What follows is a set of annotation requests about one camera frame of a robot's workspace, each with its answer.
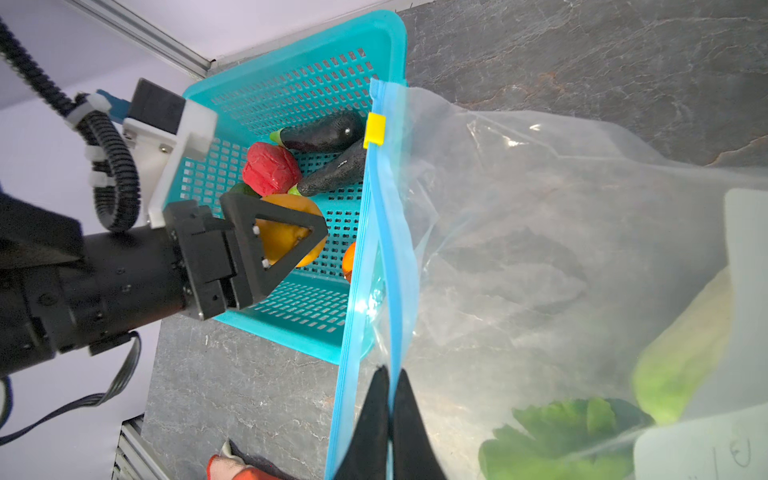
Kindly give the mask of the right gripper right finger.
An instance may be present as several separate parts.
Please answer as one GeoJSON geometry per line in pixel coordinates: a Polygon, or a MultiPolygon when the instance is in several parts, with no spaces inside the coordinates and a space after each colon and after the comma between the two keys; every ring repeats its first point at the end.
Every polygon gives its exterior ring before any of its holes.
{"type": "Polygon", "coordinates": [[[393,478],[446,480],[429,441],[408,374],[399,374],[390,422],[393,478]]]}

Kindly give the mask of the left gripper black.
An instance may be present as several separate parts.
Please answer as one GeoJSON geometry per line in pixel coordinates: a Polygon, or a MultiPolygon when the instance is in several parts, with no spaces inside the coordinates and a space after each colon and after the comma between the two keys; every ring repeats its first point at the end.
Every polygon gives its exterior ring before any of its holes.
{"type": "Polygon", "coordinates": [[[220,197],[225,219],[193,200],[163,217],[184,277],[184,314],[207,320],[266,299],[289,274],[319,258],[326,219],[309,198],[238,192],[220,197]]]}

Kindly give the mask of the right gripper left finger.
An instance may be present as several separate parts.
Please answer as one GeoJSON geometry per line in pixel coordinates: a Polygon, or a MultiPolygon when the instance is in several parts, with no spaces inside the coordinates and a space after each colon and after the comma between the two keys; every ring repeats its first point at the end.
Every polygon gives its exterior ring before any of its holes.
{"type": "Polygon", "coordinates": [[[384,480],[389,443],[389,372],[380,366],[373,374],[347,452],[336,480],[384,480]]]}

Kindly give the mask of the orange toy fruit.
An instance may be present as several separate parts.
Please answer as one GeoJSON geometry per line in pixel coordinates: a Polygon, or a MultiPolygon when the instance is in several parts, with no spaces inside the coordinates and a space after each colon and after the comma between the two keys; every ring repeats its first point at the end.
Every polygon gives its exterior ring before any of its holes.
{"type": "MultiPolygon", "coordinates": [[[[309,198],[285,193],[269,195],[263,197],[263,200],[273,205],[322,217],[320,208],[309,198]]],[[[266,259],[272,265],[310,233],[304,227],[269,220],[257,219],[256,226],[260,230],[266,259]]]]}

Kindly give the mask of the teal plastic basket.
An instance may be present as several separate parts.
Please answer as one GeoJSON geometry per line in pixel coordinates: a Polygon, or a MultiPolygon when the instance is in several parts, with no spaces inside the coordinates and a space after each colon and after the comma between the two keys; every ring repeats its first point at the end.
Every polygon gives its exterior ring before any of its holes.
{"type": "Polygon", "coordinates": [[[192,200],[222,215],[221,195],[243,179],[256,142],[284,141],[302,178],[296,190],[321,210],[323,251],[294,270],[265,300],[220,316],[222,323],[315,358],[342,354],[349,281],[342,259],[366,220],[362,175],[345,147],[321,147],[307,134],[330,118],[365,117],[375,80],[403,82],[406,28],[382,10],[365,14],[200,81],[187,100],[213,110],[216,131],[206,157],[184,159],[168,198],[192,200]]]}

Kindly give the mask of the small orange toy carrot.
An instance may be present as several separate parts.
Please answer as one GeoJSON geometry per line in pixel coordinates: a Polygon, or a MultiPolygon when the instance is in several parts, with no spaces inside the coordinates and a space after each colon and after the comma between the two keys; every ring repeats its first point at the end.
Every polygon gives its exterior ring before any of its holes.
{"type": "Polygon", "coordinates": [[[347,250],[345,251],[342,263],[341,263],[341,269],[342,269],[342,275],[345,278],[347,282],[352,281],[352,274],[354,269],[354,259],[355,259],[355,249],[356,244],[352,243],[347,250]]]}

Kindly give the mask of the clear zip top bag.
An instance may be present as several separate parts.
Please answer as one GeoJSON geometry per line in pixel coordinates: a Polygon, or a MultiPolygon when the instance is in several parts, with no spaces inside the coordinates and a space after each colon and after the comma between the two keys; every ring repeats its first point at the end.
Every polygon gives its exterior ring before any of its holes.
{"type": "Polygon", "coordinates": [[[402,370],[447,479],[516,409],[634,399],[639,354],[723,268],[724,356],[625,479],[767,475],[767,167],[669,160],[610,123],[471,111],[377,81],[326,477],[402,370]]]}

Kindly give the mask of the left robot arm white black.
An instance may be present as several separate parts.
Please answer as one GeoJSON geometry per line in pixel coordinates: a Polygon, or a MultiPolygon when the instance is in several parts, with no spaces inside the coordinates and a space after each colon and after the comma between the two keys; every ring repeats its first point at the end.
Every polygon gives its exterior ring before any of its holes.
{"type": "Polygon", "coordinates": [[[109,101],[68,97],[8,28],[1,53],[85,141],[103,226],[86,235],[73,218],[2,196],[3,419],[13,409],[14,373],[80,348],[98,355],[128,344],[108,389],[63,411],[106,403],[137,369],[142,326],[184,310],[205,320],[255,305],[325,240],[322,216],[235,192],[221,197],[221,217],[186,200],[168,204],[160,222],[140,225],[139,170],[109,118],[109,101]]]}

